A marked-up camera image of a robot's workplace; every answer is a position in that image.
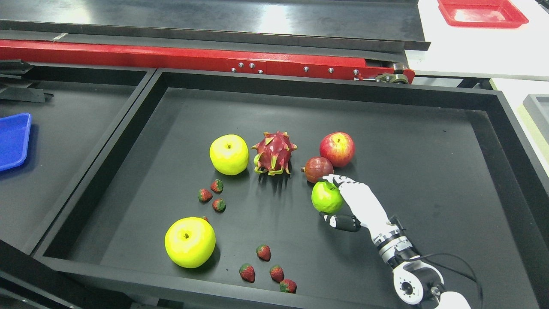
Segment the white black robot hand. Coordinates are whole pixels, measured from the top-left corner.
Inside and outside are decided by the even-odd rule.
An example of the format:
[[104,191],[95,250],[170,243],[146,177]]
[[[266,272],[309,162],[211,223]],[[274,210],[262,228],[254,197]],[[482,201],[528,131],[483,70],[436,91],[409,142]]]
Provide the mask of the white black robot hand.
[[375,245],[401,236],[401,229],[390,222],[385,209],[368,185],[336,174],[322,176],[318,180],[334,184],[352,213],[347,216],[320,212],[321,217],[331,227],[349,232],[357,232],[365,227]]

